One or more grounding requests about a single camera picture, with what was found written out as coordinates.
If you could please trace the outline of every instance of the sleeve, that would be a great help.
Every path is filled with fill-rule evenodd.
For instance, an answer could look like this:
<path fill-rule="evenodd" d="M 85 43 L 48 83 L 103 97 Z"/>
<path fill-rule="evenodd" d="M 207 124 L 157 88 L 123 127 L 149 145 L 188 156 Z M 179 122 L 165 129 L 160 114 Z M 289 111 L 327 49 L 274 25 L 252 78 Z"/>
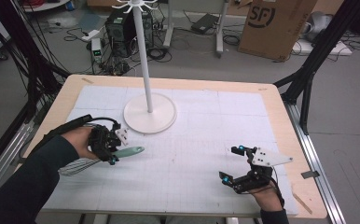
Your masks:
<path fill-rule="evenodd" d="M 58 170 L 78 159 L 74 147 L 55 136 L 0 188 L 0 223 L 35 223 L 35 218 L 58 184 Z"/>
<path fill-rule="evenodd" d="M 266 212 L 261 209 L 261 219 L 264 224 L 288 224 L 285 209 L 279 212 Z"/>

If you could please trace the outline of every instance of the person's arm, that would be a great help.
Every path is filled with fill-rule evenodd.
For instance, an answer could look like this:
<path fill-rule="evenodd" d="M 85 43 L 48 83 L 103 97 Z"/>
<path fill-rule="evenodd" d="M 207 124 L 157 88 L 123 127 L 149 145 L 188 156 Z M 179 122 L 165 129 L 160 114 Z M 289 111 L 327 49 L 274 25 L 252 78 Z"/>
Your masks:
<path fill-rule="evenodd" d="M 0 223 L 35 223 L 35 218 L 58 184 L 58 170 L 80 157 L 96 159 L 88 151 L 91 128 L 55 136 L 32 154 L 0 188 Z"/>
<path fill-rule="evenodd" d="M 276 189 L 267 185 L 261 189 L 249 191 L 261 207 L 261 219 L 264 224 L 288 224 L 287 214 L 282 208 Z"/>

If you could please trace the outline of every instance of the white pole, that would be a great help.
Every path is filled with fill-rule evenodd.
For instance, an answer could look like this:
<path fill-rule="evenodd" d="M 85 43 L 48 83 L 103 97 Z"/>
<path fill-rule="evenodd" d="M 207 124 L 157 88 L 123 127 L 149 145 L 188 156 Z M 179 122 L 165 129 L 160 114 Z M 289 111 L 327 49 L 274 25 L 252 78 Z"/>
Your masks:
<path fill-rule="evenodd" d="M 153 112 L 151 103 L 150 79 L 148 74 L 147 54 L 145 52 L 145 32 L 142 21 L 142 11 L 139 7 L 133 7 L 134 24 L 136 26 L 137 43 L 139 45 L 140 62 L 142 64 L 143 81 L 145 82 L 145 97 L 147 98 L 148 113 Z"/>

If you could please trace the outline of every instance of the computer tower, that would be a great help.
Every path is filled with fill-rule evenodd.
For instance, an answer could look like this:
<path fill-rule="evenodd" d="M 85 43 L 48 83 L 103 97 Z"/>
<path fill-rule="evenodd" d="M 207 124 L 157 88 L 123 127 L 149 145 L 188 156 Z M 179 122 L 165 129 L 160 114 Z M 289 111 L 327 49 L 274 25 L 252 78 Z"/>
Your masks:
<path fill-rule="evenodd" d="M 132 40 L 136 37 L 132 11 L 125 13 L 126 8 L 115 8 L 105 22 L 110 47 L 114 56 L 127 58 L 132 55 Z M 154 47 L 153 17 L 150 12 L 142 14 L 145 30 L 145 47 Z"/>
<path fill-rule="evenodd" d="M 154 48 L 153 17 L 150 12 L 142 13 L 143 28 L 145 29 L 145 47 Z"/>
<path fill-rule="evenodd" d="M 104 24 L 114 56 L 122 58 L 132 55 L 131 42 L 136 37 L 133 13 L 125 13 L 126 9 L 115 8 Z"/>

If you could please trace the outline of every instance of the white coat rack stand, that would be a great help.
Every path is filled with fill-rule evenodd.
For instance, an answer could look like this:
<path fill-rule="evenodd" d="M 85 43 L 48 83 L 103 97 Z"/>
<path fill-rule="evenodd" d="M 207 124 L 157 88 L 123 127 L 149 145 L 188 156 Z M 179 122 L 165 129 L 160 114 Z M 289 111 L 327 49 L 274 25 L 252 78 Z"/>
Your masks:
<path fill-rule="evenodd" d="M 114 8 L 130 8 L 125 12 L 133 10 L 134 24 L 136 27 L 137 43 L 139 46 L 140 61 L 143 71 L 143 81 L 145 83 L 145 96 L 141 95 L 131 99 L 124 108 L 124 119 L 127 124 L 139 133 L 160 133 L 174 123 L 177 117 L 176 107 L 168 97 L 153 93 L 151 94 L 150 81 L 148 74 L 147 54 L 145 52 L 145 34 L 142 21 L 142 7 L 148 6 L 146 3 L 155 3 L 154 1 L 130 0 L 121 1 L 124 5 Z"/>

